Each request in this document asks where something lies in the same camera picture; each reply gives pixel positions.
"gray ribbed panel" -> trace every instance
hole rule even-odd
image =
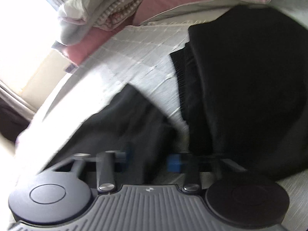
[[[185,195],[174,185],[130,186],[101,195],[79,219],[54,227],[19,224],[12,231],[232,231],[244,230],[214,218],[198,196]],[[285,231],[280,225],[259,231]]]

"wall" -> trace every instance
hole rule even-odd
[[[38,109],[66,74],[64,70],[69,64],[70,61],[57,51],[51,50],[24,87],[20,97]]]

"bed sheet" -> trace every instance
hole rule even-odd
[[[308,28],[308,0],[272,0],[276,7]],[[15,164],[19,183],[39,172],[81,123],[104,108],[131,83],[167,114],[179,132],[175,146],[187,150],[188,131],[181,118],[177,79],[169,53],[188,41],[191,24],[128,26],[67,75],[19,138]],[[160,183],[179,183],[182,176],[164,174]],[[280,182],[290,195],[283,222],[290,230],[308,228],[308,171]]]

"gray surface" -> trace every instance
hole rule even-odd
[[[12,231],[240,231],[214,218],[198,196],[170,186],[127,186],[101,195],[80,219],[62,227],[38,228],[19,224]],[[259,231],[285,231],[280,225]]]
[[[270,5],[279,6],[308,27],[308,0],[272,0]],[[104,108],[127,82],[169,116],[180,133],[175,145],[178,150],[186,150],[187,126],[181,118],[177,81],[168,54],[188,41],[188,27],[127,27],[90,56],[59,90],[53,103],[51,98],[47,100],[21,136],[16,153],[20,180],[28,180],[44,167],[80,124]],[[283,222],[289,230],[308,228],[307,177],[305,171],[281,181],[290,195],[290,208]],[[157,183],[182,180],[182,176],[164,173]]]

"bed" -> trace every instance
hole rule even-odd
[[[269,6],[308,28],[308,0],[271,0]],[[177,79],[169,53],[188,41],[190,25],[204,21],[201,11],[144,26],[127,26],[100,46],[73,74],[67,74],[18,138],[15,156],[18,182],[38,173],[81,123],[108,105],[126,83],[134,85],[169,116],[180,133],[176,148],[186,151],[188,129],[181,118]],[[181,184],[182,179],[163,173],[158,182]],[[305,231],[308,170],[279,183],[290,195],[283,225],[289,230]]]

